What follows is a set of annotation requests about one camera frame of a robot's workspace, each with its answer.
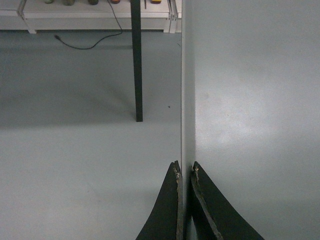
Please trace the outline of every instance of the floor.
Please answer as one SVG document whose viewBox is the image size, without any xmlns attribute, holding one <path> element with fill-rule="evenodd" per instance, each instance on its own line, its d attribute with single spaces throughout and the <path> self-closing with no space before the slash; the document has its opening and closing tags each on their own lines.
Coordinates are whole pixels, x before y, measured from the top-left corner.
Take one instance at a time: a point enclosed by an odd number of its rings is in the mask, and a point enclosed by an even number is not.
<svg viewBox="0 0 320 240">
<path fill-rule="evenodd" d="M 0 239 L 132 240 L 181 159 L 181 35 L 0 32 Z"/>
</svg>

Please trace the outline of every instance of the black table leg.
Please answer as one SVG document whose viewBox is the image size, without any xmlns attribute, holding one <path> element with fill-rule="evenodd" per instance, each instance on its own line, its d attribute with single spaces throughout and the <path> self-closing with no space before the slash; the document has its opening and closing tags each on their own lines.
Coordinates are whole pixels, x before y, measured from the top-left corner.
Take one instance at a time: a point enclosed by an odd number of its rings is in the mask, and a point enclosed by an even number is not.
<svg viewBox="0 0 320 240">
<path fill-rule="evenodd" d="M 141 56 L 141 12 L 140 0 L 131 0 L 131 25 L 134 69 L 134 92 L 136 121 L 143 121 L 142 105 L 142 56 Z"/>
</svg>

